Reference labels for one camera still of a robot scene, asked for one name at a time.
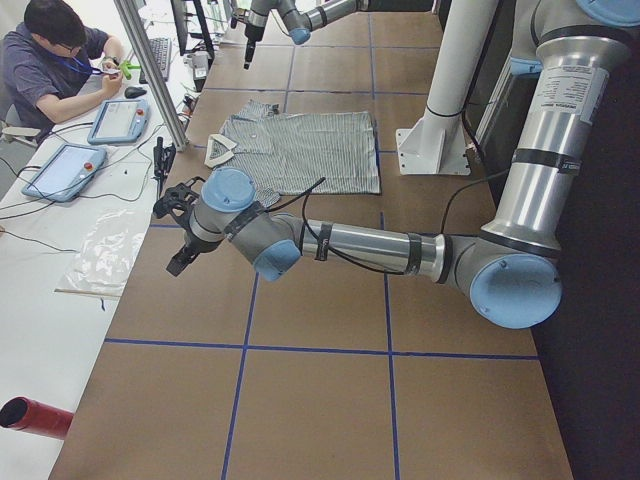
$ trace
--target floor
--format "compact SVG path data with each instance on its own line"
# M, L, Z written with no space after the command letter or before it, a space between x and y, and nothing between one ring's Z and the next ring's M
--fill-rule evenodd
M15 140L8 142L0 138L0 199L16 181L14 172L18 173L31 160L34 152L35 148L30 145Z
M248 72L242 27L229 37L168 184L208 175L207 136L249 99L367 110L383 193L313 196L307 216L438 231L469 177L402 177L394 140L424 111L435 17L359 13L303 47L271 20ZM447 230L475 234L494 212L486 186L467 189ZM529 331L427 278L302 259L268 283L226 243L175 279L173 227L152 221L51 478L572 478Z

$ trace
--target black clamp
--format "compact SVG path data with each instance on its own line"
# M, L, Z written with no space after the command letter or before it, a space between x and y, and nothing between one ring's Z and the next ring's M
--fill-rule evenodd
M171 218L185 230L185 244L167 265L167 271L177 277L188 265L201 253L214 251L222 241L206 242L199 239L191 231L189 218L193 212L193 204L200 197L192 190L192 186L198 182L204 182L202 177L194 177L185 183L179 183L175 187L167 188L164 196L153 205L153 214L156 218L171 215Z
M329 240L331 239L331 230L333 223L323 222L318 234L318 248L316 250L316 258L319 262L326 262L329 256Z
M407 233L409 238L409 258L407 258L407 268L405 275L417 275L422 263L422 237L417 233Z
M258 218L262 213L264 213L264 211L264 206L260 202L255 201L245 210L240 212L236 218L231 220L229 224L224 227L224 234L227 237L227 240L231 242L235 236L240 233L240 230Z
M158 200L162 196L164 182L169 176L173 160L176 157L175 145L163 148L162 142L162 137L158 137L156 146L153 147L153 178L158 181L158 193L156 196Z

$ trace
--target white table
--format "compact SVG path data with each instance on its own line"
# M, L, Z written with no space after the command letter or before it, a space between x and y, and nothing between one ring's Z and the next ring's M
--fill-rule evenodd
M138 73L126 81L137 85ZM90 80L87 88L95 88ZM179 105L185 87L193 88L190 72L180 57L171 65L168 84L174 104ZM163 136L164 145L171 142L163 120L155 108L151 94L150 118L141 141L152 137L135 151L135 146L109 147L107 163L122 158L113 167L100 171L82 195L114 193L135 202L124 202L113 196L98 199L77 198L70 203L55 204L27 216L0 220L7 231L55 245L63 249L80 249L89 232L105 212L126 208L133 212L135 223L146 231L153 203L156 181L152 157L156 137ZM97 109L75 118L54 130L93 121ZM60 135L69 143L86 144L89 127L69 129ZM37 150L29 165L42 165L63 142L51 136ZM30 178L33 173L24 173ZM28 200L20 190L24 182L17 180L0 201L0 218L36 210L49 202L39 200L14 208L7 206ZM33 242L7 234L0 236L0 406L17 396L75 411L102 345L116 306L117 298L55 292L66 272L73 253L58 253ZM47 478L62 447L62 441L0 428L0 478L40 480Z

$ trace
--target dark shirt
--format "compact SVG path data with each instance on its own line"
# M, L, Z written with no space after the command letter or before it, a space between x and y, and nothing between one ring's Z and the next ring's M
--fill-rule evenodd
M2 78L23 126L50 130L53 122L38 110L36 102L47 94L60 99L73 97L89 78L89 59L100 58L108 35L93 28L85 30L87 43L75 59L58 57L42 48L24 23L4 37Z

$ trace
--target white pole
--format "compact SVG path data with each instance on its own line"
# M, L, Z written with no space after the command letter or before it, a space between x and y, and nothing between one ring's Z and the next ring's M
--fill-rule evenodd
M422 118L396 131L403 175L468 175L458 113L473 78L499 0L453 0Z

